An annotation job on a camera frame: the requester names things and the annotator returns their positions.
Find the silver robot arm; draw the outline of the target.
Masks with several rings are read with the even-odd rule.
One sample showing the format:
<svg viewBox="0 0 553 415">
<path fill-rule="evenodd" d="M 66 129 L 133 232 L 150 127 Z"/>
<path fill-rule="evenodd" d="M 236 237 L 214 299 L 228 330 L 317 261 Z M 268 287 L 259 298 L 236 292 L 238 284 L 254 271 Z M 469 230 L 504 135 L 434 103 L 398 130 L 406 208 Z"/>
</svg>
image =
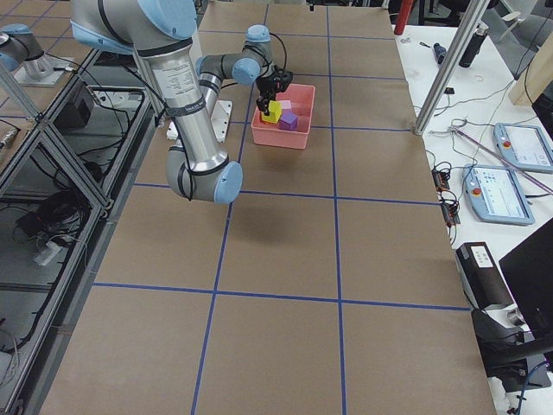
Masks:
<svg viewBox="0 0 553 415">
<path fill-rule="evenodd" d="M 179 142 L 170 148 L 166 166 L 174 192 L 189 200 L 233 202 L 243 170 L 219 145 L 211 116 L 224 80 L 256 85 L 262 113 L 290 85 L 293 74 L 273 60 L 268 28 L 249 27 L 236 54 L 192 61 L 189 51 L 197 29 L 192 1 L 74 1 L 71 24 L 78 42 L 136 54 L 148 63 L 162 108 L 177 130 Z"/>
</svg>

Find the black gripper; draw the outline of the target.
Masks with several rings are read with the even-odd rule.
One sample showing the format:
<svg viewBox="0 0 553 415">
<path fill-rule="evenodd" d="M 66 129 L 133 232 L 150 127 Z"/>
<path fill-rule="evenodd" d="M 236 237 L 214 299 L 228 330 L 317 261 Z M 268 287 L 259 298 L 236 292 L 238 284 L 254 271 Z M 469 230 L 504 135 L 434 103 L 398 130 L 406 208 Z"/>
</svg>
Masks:
<svg viewBox="0 0 553 415">
<path fill-rule="evenodd" d="M 268 77 L 258 77 L 256 87 L 258 97 L 256 105 L 258 110 L 265 116 L 270 115 L 270 102 L 276 99 L 276 96 L 282 90 L 282 80 L 279 75 L 270 75 Z"/>
</svg>

